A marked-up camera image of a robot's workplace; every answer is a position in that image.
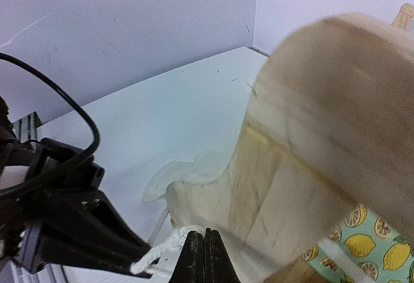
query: black cable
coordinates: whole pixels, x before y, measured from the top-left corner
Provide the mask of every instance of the black cable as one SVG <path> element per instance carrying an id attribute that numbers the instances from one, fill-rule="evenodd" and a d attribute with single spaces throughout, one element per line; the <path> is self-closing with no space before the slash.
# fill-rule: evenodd
<path id="1" fill-rule="evenodd" d="M 88 116 L 88 114 L 51 79 L 47 78 L 37 69 L 31 67 L 30 65 L 26 64 L 25 62 L 22 62 L 21 60 L 13 56 L 0 53 L 0 60 L 8 61 L 16 66 L 19 66 L 20 68 L 23 68 L 24 70 L 38 77 L 41 81 L 45 82 L 49 87 L 55 90 L 55 92 L 57 92 L 57 94 L 59 94 L 69 105 L 71 105 L 72 108 L 86 121 L 88 126 L 91 128 L 93 134 L 93 142 L 78 155 L 75 155 L 73 158 L 69 159 L 68 161 L 65 161 L 64 163 L 48 171 L 47 173 L 40 174 L 16 186 L 0 190 L 0 198 L 16 198 L 18 196 L 21 196 L 22 194 L 26 194 L 30 191 L 42 187 L 43 185 L 46 185 L 47 183 L 50 183 L 56 178 L 64 174 L 67 174 L 74 167 L 85 162 L 98 148 L 100 136 L 98 128 L 96 127 L 96 124 L 93 122 L 92 118 Z"/>

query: white table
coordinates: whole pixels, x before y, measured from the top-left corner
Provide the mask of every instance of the white table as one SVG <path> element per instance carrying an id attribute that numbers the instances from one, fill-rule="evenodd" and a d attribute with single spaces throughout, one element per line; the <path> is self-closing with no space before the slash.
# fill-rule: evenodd
<path id="1" fill-rule="evenodd" d="M 141 202 L 149 180 L 172 160 L 192 161 L 199 152 L 226 144 L 241 126 L 250 86 L 265 60 L 262 54 L 239 48 L 160 74 L 84 107 L 102 137 L 95 154 L 106 170 L 100 188 L 142 239 L 148 239 L 166 207 L 164 200 Z M 92 139 L 73 111 L 40 127 L 39 134 L 80 148 Z M 170 224 L 165 223 L 158 240 L 170 232 Z M 66 271 L 71 283 L 148 282 L 105 271 L 69 267 Z"/>

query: lemon print fabric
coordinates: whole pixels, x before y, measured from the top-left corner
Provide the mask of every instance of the lemon print fabric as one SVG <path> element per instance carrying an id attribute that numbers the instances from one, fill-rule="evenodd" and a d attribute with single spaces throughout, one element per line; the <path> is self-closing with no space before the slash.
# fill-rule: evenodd
<path id="1" fill-rule="evenodd" d="M 372 280 L 414 283 L 414 243 L 365 205 L 351 211 L 328 238 Z M 333 283 L 355 283 L 317 245 L 304 252 L 302 259 Z"/>

